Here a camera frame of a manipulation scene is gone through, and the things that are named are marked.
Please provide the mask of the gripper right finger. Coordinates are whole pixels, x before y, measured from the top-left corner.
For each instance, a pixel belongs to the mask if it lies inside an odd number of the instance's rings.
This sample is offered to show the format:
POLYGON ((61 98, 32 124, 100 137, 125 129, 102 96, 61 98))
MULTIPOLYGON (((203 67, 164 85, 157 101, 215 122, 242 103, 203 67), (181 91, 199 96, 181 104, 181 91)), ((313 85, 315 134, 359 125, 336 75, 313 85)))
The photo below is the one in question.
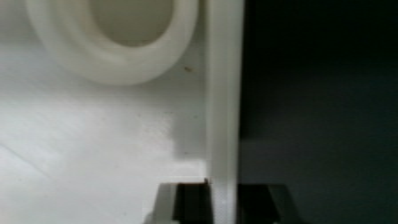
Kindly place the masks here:
POLYGON ((238 185, 238 224, 295 224, 297 214, 283 184, 238 185))

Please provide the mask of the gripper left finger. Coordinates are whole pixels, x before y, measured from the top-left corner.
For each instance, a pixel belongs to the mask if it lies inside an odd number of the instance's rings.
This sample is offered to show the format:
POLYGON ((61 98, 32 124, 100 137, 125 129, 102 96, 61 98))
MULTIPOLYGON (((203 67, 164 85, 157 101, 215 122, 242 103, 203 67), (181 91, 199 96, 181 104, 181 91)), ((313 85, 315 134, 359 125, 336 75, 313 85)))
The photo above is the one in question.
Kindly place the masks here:
POLYGON ((155 224, 212 224, 212 190, 206 180, 160 184, 155 224))

